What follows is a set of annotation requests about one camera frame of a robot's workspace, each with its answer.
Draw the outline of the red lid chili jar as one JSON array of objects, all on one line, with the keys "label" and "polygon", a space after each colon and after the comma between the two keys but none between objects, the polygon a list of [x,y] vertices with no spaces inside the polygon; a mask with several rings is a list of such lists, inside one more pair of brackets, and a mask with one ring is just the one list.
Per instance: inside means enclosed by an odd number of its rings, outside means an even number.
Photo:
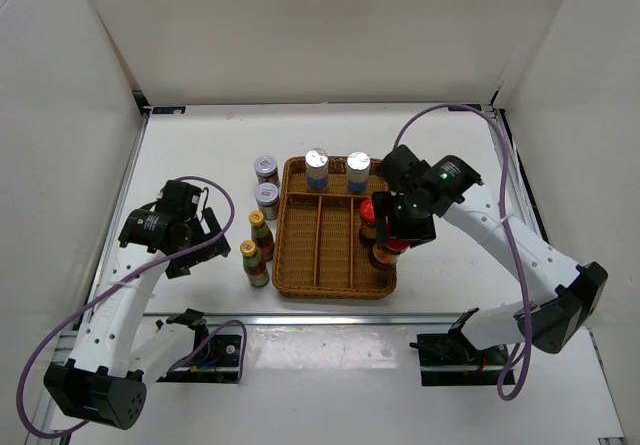
[{"label": "red lid chili jar", "polygon": [[360,204],[359,216],[359,240],[364,246],[371,247],[377,238],[376,216],[371,198],[366,198]]},{"label": "red lid chili jar", "polygon": [[398,258],[409,248],[410,243],[406,240],[390,238],[384,243],[377,241],[369,251],[369,262],[379,270],[393,269]]}]

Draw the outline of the silver lid spice jar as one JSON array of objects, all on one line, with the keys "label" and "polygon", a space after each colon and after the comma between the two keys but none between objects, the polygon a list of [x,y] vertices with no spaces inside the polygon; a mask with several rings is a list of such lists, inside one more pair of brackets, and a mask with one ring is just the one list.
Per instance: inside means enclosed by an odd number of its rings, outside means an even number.
[{"label": "silver lid spice jar", "polygon": [[316,191],[325,191],[329,184],[330,158],[321,148],[313,148],[305,154],[307,185]]},{"label": "silver lid spice jar", "polygon": [[371,158],[365,152],[355,151],[347,156],[346,178],[350,193],[360,194],[368,187]]}]

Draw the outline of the sauce bottle yellow cap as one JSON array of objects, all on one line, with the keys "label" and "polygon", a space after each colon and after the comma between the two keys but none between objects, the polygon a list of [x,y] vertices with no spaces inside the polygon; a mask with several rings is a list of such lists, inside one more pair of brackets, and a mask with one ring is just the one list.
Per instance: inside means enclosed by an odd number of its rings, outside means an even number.
[{"label": "sauce bottle yellow cap", "polygon": [[270,281],[266,261],[262,257],[256,243],[252,240],[245,240],[240,245],[242,264],[248,282],[251,286],[260,288],[266,286]]},{"label": "sauce bottle yellow cap", "polygon": [[256,244],[258,251],[267,261],[273,259],[275,242],[273,234],[266,223],[264,214],[255,210],[249,214],[249,223],[251,225],[251,240]]}]

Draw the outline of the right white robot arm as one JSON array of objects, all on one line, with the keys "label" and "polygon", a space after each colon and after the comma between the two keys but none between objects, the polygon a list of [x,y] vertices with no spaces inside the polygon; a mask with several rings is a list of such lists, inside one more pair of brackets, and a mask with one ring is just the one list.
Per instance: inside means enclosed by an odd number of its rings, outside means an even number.
[{"label": "right white robot arm", "polygon": [[526,291],[519,301],[489,310],[471,309],[450,328],[449,352],[470,365],[486,349],[525,343],[559,353],[593,313],[607,271],[562,254],[518,218],[501,210],[481,175],[448,155],[434,165],[401,145],[377,167],[385,192],[372,196],[377,243],[417,247],[436,237],[437,217],[476,241]]}]

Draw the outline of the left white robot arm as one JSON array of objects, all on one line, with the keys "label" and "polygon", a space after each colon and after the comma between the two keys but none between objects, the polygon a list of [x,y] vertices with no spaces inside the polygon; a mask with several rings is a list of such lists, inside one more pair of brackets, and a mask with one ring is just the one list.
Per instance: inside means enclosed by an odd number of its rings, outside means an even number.
[{"label": "left white robot arm", "polygon": [[62,365],[52,364],[44,386],[67,416],[130,429],[148,388],[177,368],[206,360],[211,337],[203,313],[170,316],[154,338],[133,345],[160,278],[179,278],[230,246],[213,210],[159,205],[130,213],[119,235],[114,282],[98,296]]}]

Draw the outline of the purple lid jar near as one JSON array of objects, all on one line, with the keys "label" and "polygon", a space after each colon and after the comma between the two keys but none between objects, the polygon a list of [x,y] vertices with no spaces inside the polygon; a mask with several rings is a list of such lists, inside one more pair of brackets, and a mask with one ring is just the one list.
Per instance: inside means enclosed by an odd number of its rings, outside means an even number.
[{"label": "purple lid jar near", "polygon": [[279,213],[279,188],[270,182],[260,183],[255,189],[255,199],[258,209],[267,221],[276,220]]}]

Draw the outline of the purple lid jar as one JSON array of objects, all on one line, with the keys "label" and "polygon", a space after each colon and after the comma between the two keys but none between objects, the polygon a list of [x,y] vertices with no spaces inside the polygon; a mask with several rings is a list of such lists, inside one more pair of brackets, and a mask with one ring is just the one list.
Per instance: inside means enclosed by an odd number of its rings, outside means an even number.
[{"label": "purple lid jar", "polygon": [[277,160],[271,155],[261,155],[254,161],[254,172],[259,184],[272,183],[280,186]]},{"label": "purple lid jar", "polygon": [[258,209],[267,221],[276,220],[279,213],[279,188],[270,182],[260,183],[255,189],[255,199]]}]

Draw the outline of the woven wicker divided basket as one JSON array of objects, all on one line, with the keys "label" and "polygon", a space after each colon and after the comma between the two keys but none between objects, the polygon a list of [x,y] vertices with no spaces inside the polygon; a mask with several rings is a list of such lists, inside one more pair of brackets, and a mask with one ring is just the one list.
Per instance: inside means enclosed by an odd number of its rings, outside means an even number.
[{"label": "woven wicker divided basket", "polygon": [[379,270],[360,242],[360,204],[387,184],[371,160],[368,188],[348,190],[344,157],[329,161],[328,190],[307,184],[305,158],[289,158],[283,166],[281,199],[271,280],[289,299],[378,300],[396,288],[396,271]]}]

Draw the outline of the purple lid jar far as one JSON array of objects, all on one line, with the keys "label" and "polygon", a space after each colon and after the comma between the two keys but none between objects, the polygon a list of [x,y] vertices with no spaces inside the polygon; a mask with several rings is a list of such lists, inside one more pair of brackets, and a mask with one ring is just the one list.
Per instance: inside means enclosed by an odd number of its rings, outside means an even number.
[{"label": "purple lid jar far", "polygon": [[254,172],[259,184],[272,183],[280,186],[277,160],[271,155],[261,155],[254,161]]}]

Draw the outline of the aluminium table rail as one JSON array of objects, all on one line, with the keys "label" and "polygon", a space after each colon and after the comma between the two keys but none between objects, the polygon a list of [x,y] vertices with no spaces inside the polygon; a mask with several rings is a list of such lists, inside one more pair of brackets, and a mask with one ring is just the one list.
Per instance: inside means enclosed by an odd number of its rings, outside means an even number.
[{"label": "aluminium table rail", "polygon": [[437,325],[453,324],[460,316],[457,313],[369,313],[369,314],[204,314],[210,324],[221,324],[232,319],[252,326],[329,326],[329,325]]}]

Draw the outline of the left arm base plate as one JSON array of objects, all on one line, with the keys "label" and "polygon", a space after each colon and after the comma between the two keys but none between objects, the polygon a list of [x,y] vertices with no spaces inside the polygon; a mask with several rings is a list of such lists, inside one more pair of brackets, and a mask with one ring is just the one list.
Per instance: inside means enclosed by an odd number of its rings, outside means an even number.
[{"label": "left arm base plate", "polygon": [[241,334],[217,335],[188,365],[168,372],[159,382],[237,384],[243,345]]}]

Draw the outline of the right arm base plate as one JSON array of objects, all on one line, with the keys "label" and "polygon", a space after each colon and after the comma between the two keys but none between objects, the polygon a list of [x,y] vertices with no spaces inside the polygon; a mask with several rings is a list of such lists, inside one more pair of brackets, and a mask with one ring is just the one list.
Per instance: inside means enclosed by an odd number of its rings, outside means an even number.
[{"label": "right arm base plate", "polygon": [[447,334],[419,334],[409,346],[417,352],[423,387],[497,385],[509,355],[505,345],[468,352]]}]

